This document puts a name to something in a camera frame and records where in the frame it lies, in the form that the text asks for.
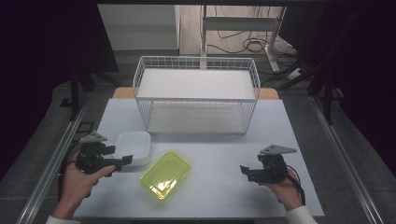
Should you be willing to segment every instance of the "yellow container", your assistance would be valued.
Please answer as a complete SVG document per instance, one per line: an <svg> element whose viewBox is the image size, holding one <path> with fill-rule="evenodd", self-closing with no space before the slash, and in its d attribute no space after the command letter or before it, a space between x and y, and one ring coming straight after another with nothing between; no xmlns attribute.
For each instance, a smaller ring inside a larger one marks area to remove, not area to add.
<svg viewBox="0 0 396 224"><path fill-rule="evenodd" d="M180 184L190 168L190 164L176 152L167 151L140 177L140 182L163 200Z"/></svg>

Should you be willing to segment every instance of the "hand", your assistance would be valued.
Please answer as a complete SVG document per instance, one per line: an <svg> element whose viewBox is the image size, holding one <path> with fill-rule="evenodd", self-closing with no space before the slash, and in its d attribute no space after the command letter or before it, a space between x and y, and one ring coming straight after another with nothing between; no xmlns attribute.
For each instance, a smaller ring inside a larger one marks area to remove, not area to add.
<svg viewBox="0 0 396 224"><path fill-rule="evenodd" d="M77 155L78 153L74 155L72 161L77 159ZM90 194L92 187L100 178L111 174L115 169L116 166L110 165L94 174L87 175L76 167L75 162L68 164L64 174L62 198L52 216L59 219L72 219L82 200Z"/></svg>
<svg viewBox="0 0 396 224"><path fill-rule="evenodd" d="M297 180L296 174L290 168L288 168L288 172L291 177ZM269 188L280 202L283 203L286 211L303 206L300 193L287 178L280 183L260 183L260 185Z"/></svg>

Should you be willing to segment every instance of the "white wire basket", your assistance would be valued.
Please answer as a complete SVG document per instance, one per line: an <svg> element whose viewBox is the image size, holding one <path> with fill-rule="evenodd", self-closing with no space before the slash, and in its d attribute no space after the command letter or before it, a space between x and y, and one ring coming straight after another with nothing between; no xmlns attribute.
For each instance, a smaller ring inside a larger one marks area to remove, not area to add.
<svg viewBox="0 0 396 224"><path fill-rule="evenodd" d="M150 133L245 134L259 95L249 58L142 57L134 75Z"/></svg>

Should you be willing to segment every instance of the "white container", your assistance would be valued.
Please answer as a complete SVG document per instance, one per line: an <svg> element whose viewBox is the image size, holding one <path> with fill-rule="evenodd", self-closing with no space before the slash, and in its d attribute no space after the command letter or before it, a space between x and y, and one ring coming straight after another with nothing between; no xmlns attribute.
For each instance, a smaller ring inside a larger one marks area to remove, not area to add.
<svg viewBox="0 0 396 224"><path fill-rule="evenodd" d="M245 134L259 94L249 58L142 57L134 75L149 133Z"/></svg>
<svg viewBox="0 0 396 224"><path fill-rule="evenodd" d="M151 137L147 132L122 133L116 138L114 159L134 155L128 166L142 166L149 163L151 155Z"/></svg>

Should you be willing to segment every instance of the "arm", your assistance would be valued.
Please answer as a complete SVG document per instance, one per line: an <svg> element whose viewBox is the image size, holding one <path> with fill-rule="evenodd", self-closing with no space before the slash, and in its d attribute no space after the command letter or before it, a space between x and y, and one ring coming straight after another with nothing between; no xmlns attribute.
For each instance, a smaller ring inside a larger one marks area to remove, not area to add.
<svg viewBox="0 0 396 224"><path fill-rule="evenodd" d="M288 169L288 172L294 179L297 179L295 173L291 169ZM308 208L302 204L298 190L288 179L284 179L282 182L276 184L261 183L260 185L269 188L279 201L283 203L287 211L286 217L290 224L317 223L312 218Z"/></svg>
<svg viewBox="0 0 396 224"><path fill-rule="evenodd" d="M47 224L50 223L79 223L76 221L66 221L73 218L74 213L78 209L82 200L88 196L93 186L95 186L99 179L105 175L109 175L115 170L115 166L107 166L98 172L87 175L82 173L74 162L68 164L64 174L64 185L62 190L62 198L58 202L52 216L49 217Z"/></svg>

